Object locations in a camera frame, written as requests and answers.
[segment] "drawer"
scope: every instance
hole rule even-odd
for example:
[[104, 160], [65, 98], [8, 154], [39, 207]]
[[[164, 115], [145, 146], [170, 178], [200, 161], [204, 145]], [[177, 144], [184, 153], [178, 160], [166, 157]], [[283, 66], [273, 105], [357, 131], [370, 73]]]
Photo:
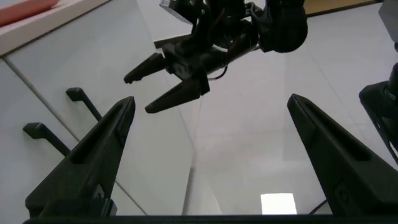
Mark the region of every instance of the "drawer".
[[0, 74], [0, 217], [1, 223], [22, 223], [29, 219], [25, 198], [63, 158], [22, 128], [40, 122], [67, 147], [77, 141], [2, 60]]
[[124, 76], [155, 47], [136, 1], [117, 0], [91, 11], [7, 56], [46, 104], [81, 139], [97, 122], [65, 94], [80, 87], [100, 114], [127, 96], [136, 115], [118, 180], [149, 215], [180, 215], [193, 146], [177, 108], [147, 114], [144, 107], [169, 90], [165, 72], [127, 85]]

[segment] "wire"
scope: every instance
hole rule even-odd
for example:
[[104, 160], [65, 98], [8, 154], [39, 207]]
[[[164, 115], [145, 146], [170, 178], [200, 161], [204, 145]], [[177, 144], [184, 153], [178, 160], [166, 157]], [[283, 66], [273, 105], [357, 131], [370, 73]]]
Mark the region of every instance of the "wire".
[[222, 78], [222, 77], [225, 75], [225, 73], [226, 73], [227, 70], [228, 70], [228, 65], [225, 66], [224, 71], [223, 71], [223, 73], [222, 73], [221, 75], [219, 75], [219, 76], [217, 76], [217, 77], [215, 77], [215, 78], [209, 78], [208, 80], [209, 80], [209, 81], [215, 81], [215, 80], [217, 80], [217, 79]]
[[321, 202], [318, 206], [316, 206], [310, 213], [309, 215], [314, 215], [315, 212], [317, 212], [319, 210], [319, 208], [322, 208], [322, 206], [324, 206], [324, 204], [326, 204], [328, 201], [324, 200], [323, 202]]

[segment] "red object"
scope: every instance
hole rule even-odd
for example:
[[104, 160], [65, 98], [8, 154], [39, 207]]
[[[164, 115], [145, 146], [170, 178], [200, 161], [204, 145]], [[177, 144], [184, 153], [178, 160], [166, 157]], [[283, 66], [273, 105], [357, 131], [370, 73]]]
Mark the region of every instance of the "red object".
[[26, 0], [0, 9], [0, 27], [53, 8], [60, 0]]

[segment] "cabinet handle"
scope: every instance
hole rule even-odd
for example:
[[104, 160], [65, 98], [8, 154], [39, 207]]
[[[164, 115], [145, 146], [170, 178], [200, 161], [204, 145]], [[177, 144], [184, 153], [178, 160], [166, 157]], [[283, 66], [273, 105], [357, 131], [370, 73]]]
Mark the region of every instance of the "cabinet handle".
[[90, 112], [94, 115], [95, 119], [97, 121], [100, 121], [102, 116], [100, 112], [95, 108], [94, 104], [90, 101], [90, 99], [87, 97], [86, 93], [81, 89], [81, 88], [69, 88], [67, 90], [67, 95], [73, 102], [77, 101], [82, 101], [84, 104], [87, 106], [87, 108], [90, 110]]
[[23, 130], [32, 139], [47, 140], [64, 156], [67, 156], [70, 152], [69, 148], [43, 123], [29, 123], [24, 126]]

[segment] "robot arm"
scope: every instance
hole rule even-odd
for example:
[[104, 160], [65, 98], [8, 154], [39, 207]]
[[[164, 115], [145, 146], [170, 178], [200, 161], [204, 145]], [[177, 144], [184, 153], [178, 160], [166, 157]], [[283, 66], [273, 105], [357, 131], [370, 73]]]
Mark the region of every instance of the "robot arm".
[[146, 107], [148, 113], [198, 99], [210, 91], [209, 74], [221, 68], [225, 73], [229, 63], [253, 50], [287, 53], [299, 48], [307, 37], [304, 0], [266, 0], [264, 9], [244, 0], [205, 2], [161, 2], [177, 19], [192, 24], [192, 33], [187, 40], [166, 44], [163, 55], [151, 55], [124, 77], [126, 83], [132, 83], [166, 69], [181, 79]]

